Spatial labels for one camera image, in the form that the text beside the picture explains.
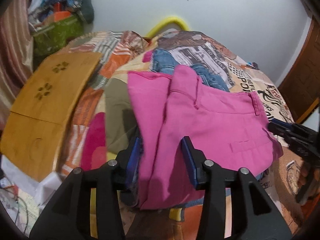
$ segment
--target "curtain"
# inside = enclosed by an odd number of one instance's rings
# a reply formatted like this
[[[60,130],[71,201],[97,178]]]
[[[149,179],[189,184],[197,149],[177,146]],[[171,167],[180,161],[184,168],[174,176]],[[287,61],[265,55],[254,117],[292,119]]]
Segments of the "curtain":
[[[0,130],[4,129],[15,98],[33,72],[29,3],[30,0],[12,0],[0,17]]]

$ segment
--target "brown wooden door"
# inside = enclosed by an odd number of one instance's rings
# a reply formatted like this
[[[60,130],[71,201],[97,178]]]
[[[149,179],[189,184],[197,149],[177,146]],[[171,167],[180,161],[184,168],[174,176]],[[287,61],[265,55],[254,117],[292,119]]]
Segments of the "brown wooden door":
[[[293,119],[303,121],[320,92],[320,28],[312,20],[309,34],[292,69],[279,86]]]

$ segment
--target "folded denim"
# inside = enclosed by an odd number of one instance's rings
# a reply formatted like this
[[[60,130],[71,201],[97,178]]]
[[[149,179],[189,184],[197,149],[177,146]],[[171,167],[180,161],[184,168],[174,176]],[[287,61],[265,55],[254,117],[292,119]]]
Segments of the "folded denim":
[[[179,65],[179,62],[165,49],[155,49],[152,59],[151,70],[154,72],[172,75],[175,67]],[[229,92],[226,83],[220,75],[210,73],[202,64],[193,64],[190,67],[201,77],[204,85]]]

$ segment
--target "wall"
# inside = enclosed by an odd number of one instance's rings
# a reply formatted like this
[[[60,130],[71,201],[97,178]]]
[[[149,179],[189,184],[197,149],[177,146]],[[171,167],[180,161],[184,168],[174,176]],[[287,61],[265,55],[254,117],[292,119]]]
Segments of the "wall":
[[[92,0],[93,31],[146,34],[167,16],[183,18],[192,30],[254,61],[273,82],[297,57],[308,14],[300,0]]]
[[[303,125],[315,130],[316,132],[319,131],[319,120],[320,120],[320,114],[319,114],[319,108],[317,108],[305,122],[303,122]]]

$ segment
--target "metal screw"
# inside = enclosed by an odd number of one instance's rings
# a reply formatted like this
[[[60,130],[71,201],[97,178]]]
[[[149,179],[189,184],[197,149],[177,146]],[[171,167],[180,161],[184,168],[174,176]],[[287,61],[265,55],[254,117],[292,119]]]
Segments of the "metal screw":
[[[81,172],[81,168],[75,168],[75,169],[73,169],[73,173],[74,174],[79,174]]]
[[[110,160],[110,161],[108,161],[108,165],[109,166],[116,166],[117,165],[117,161],[116,160]]]
[[[205,160],[204,161],[204,165],[208,166],[208,167],[211,167],[214,165],[214,162],[212,160]]]
[[[247,168],[241,168],[240,171],[242,174],[249,174],[249,170]]]

